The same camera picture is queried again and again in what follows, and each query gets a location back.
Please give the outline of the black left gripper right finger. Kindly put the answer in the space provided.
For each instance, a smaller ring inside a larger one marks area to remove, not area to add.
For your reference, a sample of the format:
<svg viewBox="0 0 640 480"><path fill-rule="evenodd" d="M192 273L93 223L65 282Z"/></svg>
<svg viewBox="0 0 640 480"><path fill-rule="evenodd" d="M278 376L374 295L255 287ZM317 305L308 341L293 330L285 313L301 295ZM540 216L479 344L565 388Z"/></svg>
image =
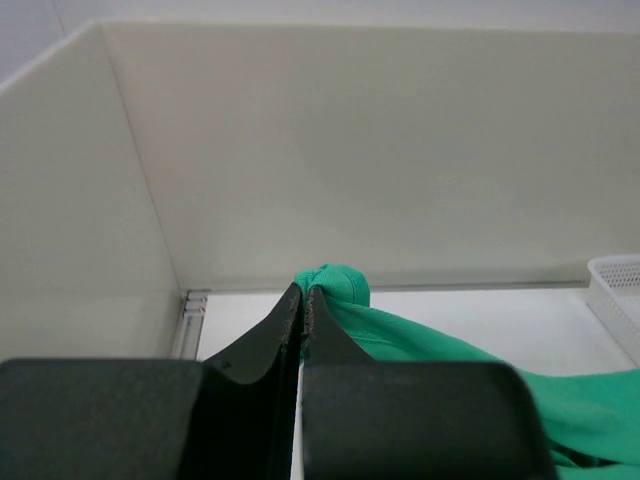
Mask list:
<svg viewBox="0 0 640 480"><path fill-rule="evenodd" d="M308 295L301 387L307 479L555 479L532 395L494 361L383 362Z"/></svg>

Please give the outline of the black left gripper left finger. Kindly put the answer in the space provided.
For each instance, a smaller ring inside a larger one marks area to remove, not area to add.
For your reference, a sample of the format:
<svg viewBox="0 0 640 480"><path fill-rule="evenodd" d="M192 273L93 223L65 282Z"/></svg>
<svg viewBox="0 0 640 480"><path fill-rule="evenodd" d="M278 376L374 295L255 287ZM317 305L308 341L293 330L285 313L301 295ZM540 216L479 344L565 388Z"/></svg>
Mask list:
<svg viewBox="0 0 640 480"><path fill-rule="evenodd" d="M205 361L12 359L1 366L5 479L286 479L302 293Z"/></svg>

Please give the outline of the green tank top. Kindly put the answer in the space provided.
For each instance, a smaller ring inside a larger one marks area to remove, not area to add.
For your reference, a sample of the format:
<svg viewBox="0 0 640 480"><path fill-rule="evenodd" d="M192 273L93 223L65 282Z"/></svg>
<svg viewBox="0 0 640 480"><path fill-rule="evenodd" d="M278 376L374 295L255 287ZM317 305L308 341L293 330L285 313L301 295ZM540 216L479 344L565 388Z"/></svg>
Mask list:
<svg viewBox="0 0 640 480"><path fill-rule="evenodd" d="M307 303L308 479L635 479L639 373L548 376L375 309L364 275L295 277Z"/></svg>

